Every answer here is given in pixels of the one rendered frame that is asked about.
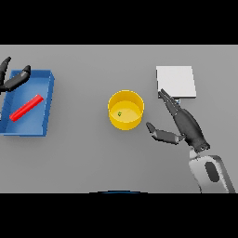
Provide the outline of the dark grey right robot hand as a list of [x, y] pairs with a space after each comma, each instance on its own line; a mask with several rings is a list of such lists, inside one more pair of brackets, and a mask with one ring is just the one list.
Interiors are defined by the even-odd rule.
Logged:
[[158, 96], [164, 101], [165, 106], [173, 117], [179, 135], [157, 129], [153, 124], [147, 122], [146, 126], [152, 137], [157, 141], [174, 145], [178, 145], [182, 140], [185, 140], [189, 146], [193, 147], [196, 153], [209, 150], [210, 145], [194, 117], [187, 110], [182, 109], [165, 90], [161, 89], [158, 92]]

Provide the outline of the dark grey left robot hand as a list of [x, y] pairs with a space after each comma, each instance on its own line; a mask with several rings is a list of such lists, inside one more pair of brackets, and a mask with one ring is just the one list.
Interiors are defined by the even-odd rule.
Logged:
[[7, 66], [10, 61], [11, 57], [7, 57], [0, 63], [0, 95], [3, 92], [11, 92], [25, 84], [31, 76], [31, 66], [27, 65], [18, 74], [6, 81]]

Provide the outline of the red beaker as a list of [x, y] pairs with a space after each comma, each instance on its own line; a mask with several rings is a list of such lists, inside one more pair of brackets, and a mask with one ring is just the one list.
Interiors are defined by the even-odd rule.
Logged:
[[44, 98], [41, 95], [35, 95], [32, 99], [27, 101], [25, 104], [23, 104], [21, 107], [19, 107], [16, 111], [14, 111], [12, 114], [9, 115], [9, 119], [12, 122], [18, 121], [24, 114], [29, 112], [31, 109], [33, 109], [35, 106], [37, 106], [39, 103], [41, 103], [44, 100]]

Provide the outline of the pale square measuring scale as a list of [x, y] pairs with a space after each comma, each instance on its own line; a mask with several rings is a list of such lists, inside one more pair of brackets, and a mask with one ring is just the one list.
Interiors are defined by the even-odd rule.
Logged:
[[191, 66], [157, 66], [157, 91], [163, 89], [174, 99], [195, 99], [196, 89]]

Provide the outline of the yellow bowl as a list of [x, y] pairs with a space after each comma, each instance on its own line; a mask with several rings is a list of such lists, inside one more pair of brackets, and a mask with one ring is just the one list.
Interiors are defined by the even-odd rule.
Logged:
[[144, 112], [144, 101], [135, 91], [128, 89], [114, 93], [108, 101], [108, 117], [112, 125], [120, 130], [137, 127]]

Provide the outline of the blue tray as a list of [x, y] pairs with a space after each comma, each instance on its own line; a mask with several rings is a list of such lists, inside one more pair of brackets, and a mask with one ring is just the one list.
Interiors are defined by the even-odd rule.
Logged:
[[4, 97], [0, 136], [44, 137], [54, 89], [50, 70], [31, 70], [30, 79]]

